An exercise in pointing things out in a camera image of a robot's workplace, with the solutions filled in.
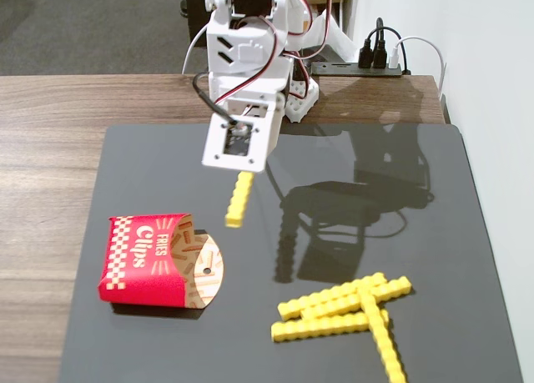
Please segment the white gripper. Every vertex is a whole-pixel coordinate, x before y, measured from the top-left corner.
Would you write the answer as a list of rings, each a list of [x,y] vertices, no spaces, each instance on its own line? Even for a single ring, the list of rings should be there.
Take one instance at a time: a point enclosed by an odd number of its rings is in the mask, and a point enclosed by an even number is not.
[[[266,108],[277,108],[277,101],[291,76],[289,69],[269,69],[236,92],[234,88],[249,79],[245,73],[209,73],[208,105],[228,108],[229,101],[245,101]]]

